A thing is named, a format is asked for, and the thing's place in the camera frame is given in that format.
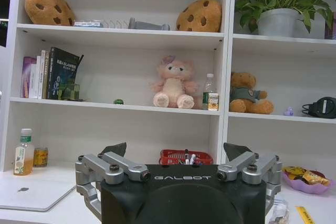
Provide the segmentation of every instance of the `red basket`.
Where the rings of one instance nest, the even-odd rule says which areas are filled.
[[[194,164],[202,164],[202,165],[212,165],[214,163],[212,157],[205,152],[193,152],[189,151],[190,157],[192,154],[196,155],[196,160]],[[161,165],[177,165],[181,160],[183,163],[185,162],[184,158],[184,150],[162,150],[160,153],[159,163]]]

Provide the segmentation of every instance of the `pen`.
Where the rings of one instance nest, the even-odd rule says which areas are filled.
[[[190,158],[188,149],[185,149],[185,151],[184,151],[184,158],[185,158],[185,164],[188,165],[189,164],[189,158]]]
[[[191,164],[191,165],[194,164],[195,159],[196,159],[196,155],[195,155],[195,154],[191,155],[191,158],[190,158],[190,164]]]

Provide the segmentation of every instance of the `white flower pot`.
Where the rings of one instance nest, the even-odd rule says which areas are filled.
[[[293,9],[274,9],[261,14],[258,20],[259,35],[293,37],[299,13]]]

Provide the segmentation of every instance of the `cookie pillow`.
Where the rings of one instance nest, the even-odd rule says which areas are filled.
[[[176,21],[178,31],[219,32],[222,6],[217,0],[197,0],[191,3]]]
[[[25,0],[25,10],[37,25],[72,26],[75,20],[65,0]]]

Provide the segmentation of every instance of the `laptop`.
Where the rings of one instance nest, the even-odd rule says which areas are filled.
[[[48,211],[75,187],[53,180],[1,178],[0,208]]]

